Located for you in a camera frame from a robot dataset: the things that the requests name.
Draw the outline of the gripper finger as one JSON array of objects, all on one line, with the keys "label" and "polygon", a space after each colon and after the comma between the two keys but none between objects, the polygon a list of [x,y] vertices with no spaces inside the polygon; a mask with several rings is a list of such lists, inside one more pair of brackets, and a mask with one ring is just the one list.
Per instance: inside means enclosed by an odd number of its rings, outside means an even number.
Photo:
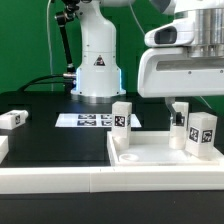
[{"label": "gripper finger", "polygon": [[181,112],[177,112],[174,108],[175,98],[166,97],[165,104],[171,114],[171,124],[174,126],[183,126],[184,125],[184,116]]}]

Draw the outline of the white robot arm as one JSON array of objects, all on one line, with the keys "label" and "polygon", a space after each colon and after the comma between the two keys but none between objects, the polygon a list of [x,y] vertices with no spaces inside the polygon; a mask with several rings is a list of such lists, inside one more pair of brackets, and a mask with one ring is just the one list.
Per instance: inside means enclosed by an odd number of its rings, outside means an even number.
[{"label": "white robot arm", "polygon": [[[116,64],[116,28],[101,7],[121,7],[135,0],[81,0],[82,63],[73,94],[94,102],[123,92]],[[183,113],[177,97],[224,94],[224,0],[149,0],[173,21],[147,32],[147,50],[138,68],[138,93],[163,97],[178,125]]]}]

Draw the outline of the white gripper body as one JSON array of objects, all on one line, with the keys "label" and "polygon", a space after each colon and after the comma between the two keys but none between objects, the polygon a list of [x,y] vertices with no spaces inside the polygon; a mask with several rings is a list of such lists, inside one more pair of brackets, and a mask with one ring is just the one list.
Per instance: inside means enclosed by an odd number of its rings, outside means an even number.
[{"label": "white gripper body", "polygon": [[190,58],[184,47],[148,49],[137,89],[143,98],[224,95],[224,58]]}]

